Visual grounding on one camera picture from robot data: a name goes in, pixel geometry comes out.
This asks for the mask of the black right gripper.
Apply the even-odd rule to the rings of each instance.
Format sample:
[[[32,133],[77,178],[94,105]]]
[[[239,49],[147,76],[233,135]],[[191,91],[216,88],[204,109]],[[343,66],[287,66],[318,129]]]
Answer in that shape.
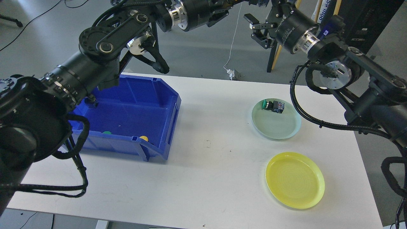
[[[251,38],[264,49],[275,47],[276,40],[291,54],[299,50],[308,53],[319,41],[318,24],[299,11],[294,1],[272,0],[271,3],[270,23],[260,23],[252,14],[243,16],[250,24]]]

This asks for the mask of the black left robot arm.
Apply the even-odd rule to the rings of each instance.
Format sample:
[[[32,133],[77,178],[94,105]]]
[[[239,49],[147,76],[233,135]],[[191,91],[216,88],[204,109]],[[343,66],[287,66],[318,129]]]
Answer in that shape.
[[[18,191],[82,197],[88,186],[80,151],[89,135],[90,122],[73,110],[93,98],[98,88],[118,85],[118,78],[131,58],[137,58],[160,73],[169,67],[161,56],[155,32],[140,43],[154,61],[127,51],[129,42],[147,35],[158,24],[163,32],[176,25],[184,31],[206,24],[213,26],[240,0],[112,0],[79,36],[79,52],[63,64],[35,77],[1,79],[1,213]],[[72,159],[83,184],[55,186],[22,184],[30,166],[49,156]]]

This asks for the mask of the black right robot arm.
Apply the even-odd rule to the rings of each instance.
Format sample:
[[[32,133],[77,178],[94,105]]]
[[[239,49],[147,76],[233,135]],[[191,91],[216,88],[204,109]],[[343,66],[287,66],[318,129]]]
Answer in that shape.
[[[390,188],[402,198],[393,224],[398,229],[401,214],[406,219],[406,183],[400,185],[390,167],[406,166],[406,81],[347,44],[342,17],[333,15],[322,27],[305,16],[294,0],[249,1],[259,6],[268,3],[272,7],[264,23],[251,14],[245,14],[244,19],[252,27],[254,40],[266,48],[279,44],[291,54],[306,53],[307,62],[296,67],[290,81],[290,96],[296,111],[320,127],[382,136],[398,148],[400,156],[387,157],[381,164]],[[317,119],[299,105],[294,88],[304,69],[309,89],[333,95],[345,108],[346,124]]]

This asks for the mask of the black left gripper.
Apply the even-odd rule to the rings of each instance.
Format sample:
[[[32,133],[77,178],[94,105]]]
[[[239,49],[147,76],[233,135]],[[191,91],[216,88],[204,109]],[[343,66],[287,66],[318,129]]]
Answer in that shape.
[[[244,0],[179,0],[180,22],[183,31],[202,25],[211,27],[229,15],[229,10]]]

